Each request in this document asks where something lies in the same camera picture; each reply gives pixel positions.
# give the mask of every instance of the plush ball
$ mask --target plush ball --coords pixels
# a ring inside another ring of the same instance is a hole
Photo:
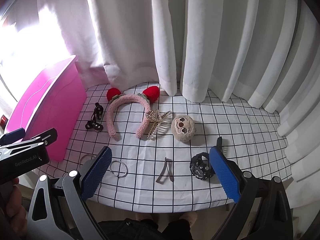
[[[180,142],[189,141],[196,133],[195,122],[186,114],[179,114],[171,123],[173,136]]]
[[[157,101],[160,95],[160,89],[157,86],[148,87],[143,92],[150,101],[150,104]]]
[[[121,92],[118,88],[110,88],[107,92],[107,99],[110,101],[114,96],[121,95]]]

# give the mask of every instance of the person's foot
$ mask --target person's foot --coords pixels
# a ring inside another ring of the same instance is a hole
[[[153,220],[151,214],[149,214],[149,213],[137,213],[136,212],[136,220],[141,221],[141,220],[144,220],[144,219]]]
[[[182,214],[182,216],[179,219],[185,219],[189,222],[190,227],[192,227],[196,220],[197,220],[197,212],[196,211],[189,211]]]

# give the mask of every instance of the fuzzy beige plush toy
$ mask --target fuzzy beige plush toy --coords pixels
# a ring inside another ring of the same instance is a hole
[[[180,142],[190,140],[196,133],[195,122],[186,114],[179,114],[171,123],[173,136]]]

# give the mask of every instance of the black pants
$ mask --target black pants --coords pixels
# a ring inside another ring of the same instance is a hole
[[[169,223],[162,233],[151,219],[139,222],[127,218],[121,221],[102,221],[98,224],[110,240],[192,240],[189,222],[184,219]],[[77,228],[73,228],[71,232],[73,237],[81,239]]]

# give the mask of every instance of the red strawberry decoration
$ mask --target red strawberry decoration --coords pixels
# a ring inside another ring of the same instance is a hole
[[[148,87],[143,92],[149,99],[150,103],[154,103],[157,101],[160,95],[160,89],[157,86]]]
[[[114,96],[121,95],[121,92],[118,88],[110,88],[107,92],[107,99],[111,101]]]

